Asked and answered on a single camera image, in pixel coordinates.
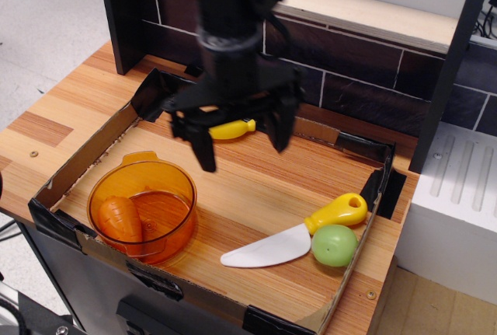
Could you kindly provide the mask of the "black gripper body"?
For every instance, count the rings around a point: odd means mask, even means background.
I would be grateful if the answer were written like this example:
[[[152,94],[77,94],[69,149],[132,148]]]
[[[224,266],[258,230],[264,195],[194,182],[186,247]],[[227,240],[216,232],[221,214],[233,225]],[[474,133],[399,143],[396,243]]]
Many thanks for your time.
[[[260,61],[257,45],[217,39],[202,45],[204,74],[196,85],[176,92],[163,103],[176,137],[189,141],[191,128],[209,130],[243,117],[264,118],[272,103],[294,96],[301,103],[303,71],[278,61]]]

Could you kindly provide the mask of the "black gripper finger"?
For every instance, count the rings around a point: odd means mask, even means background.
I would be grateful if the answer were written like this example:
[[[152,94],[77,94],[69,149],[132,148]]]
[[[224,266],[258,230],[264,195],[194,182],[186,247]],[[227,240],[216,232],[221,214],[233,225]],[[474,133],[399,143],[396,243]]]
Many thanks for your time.
[[[266,133],[272,146],[284,151],[294,132],[295,116],[300,101],[294,96],[284,96],[272,103],[266,114]]]
[[[212,137],[206,128],[191,128],[189,130],[189,141],[193,152],[203,171],[214,173],[216,161]]]

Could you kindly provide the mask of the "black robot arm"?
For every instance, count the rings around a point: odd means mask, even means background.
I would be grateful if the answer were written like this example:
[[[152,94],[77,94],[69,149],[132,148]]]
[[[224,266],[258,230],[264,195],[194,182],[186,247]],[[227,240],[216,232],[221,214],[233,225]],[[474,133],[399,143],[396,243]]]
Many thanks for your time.
[[[172,133],[191,144],[201,168],[210,173],[217,166],[209,130],[238,119],[262,118],[273,147],[282,152],[304,98],[303,72],[260,48],[264,23],[290,44],[289,31],[273,13],[283,0],[196,1],[203,74],[162,104],[172,118]]]

